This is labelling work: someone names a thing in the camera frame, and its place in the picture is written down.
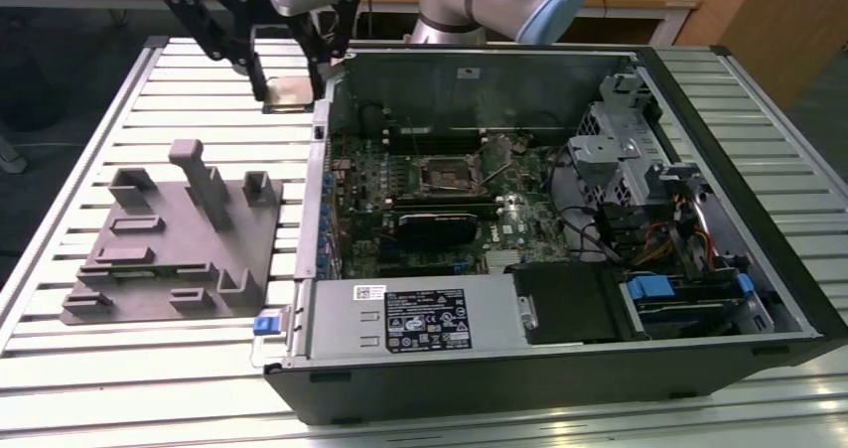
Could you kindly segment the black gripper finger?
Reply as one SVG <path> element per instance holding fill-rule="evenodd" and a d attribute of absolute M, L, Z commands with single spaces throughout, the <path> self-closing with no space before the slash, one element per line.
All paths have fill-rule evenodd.
<path fill-rule="evenodd" d="M 307 61 L 313 101 L 323 98 L 323 73 L 329 62 L 346 52 L 359 0 L 337 0 L 330 4 L 334 22 L 330 32 L 321 34 L 310 13 L 290 18 L 290 32 Z"/>
<path fill-rule="evenodd" d="M 187 31 L 206 57 L 215 62 L 227 61 L 234 71 L 250 82 L 257 101 L 267 96 L 266 80 L 258 56 L 253 51 L 250 29 L 238 36 L 227 33 L 214 21 L 203 0 L 162 0 L 177 21 Z"/>

